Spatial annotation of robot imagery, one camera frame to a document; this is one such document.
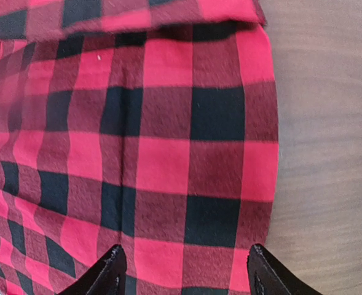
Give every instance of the wood grain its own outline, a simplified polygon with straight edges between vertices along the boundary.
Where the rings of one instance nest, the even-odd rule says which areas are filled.
[[[362,0],[261,0],[280,163],[267,247],[323,294],[362,294]]]

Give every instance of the buffalo plaid fabric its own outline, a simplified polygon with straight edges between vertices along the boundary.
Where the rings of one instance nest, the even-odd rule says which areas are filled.
[[[0,290],[115,243],[127,295],[248,294],[278,160],[257,0],[0,0]]]

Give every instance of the checkered cloth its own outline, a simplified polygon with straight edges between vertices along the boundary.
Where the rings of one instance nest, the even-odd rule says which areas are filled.
[[[0,0],[0,290],[115,243],[127,295],[248,294],[278,160],[257,0]]]

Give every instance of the gray wood surface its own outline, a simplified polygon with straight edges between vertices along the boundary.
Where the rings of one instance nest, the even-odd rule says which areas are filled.
[[[267,247],[323,294],[362,294],[362,0],[261,0],[280,163]]]

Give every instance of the folded fabric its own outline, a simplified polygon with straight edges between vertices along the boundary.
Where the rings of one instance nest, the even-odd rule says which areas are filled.
[[[0,290],[113,244],[126,294],[248,294],[278,122],[257,0],[0,0]]]

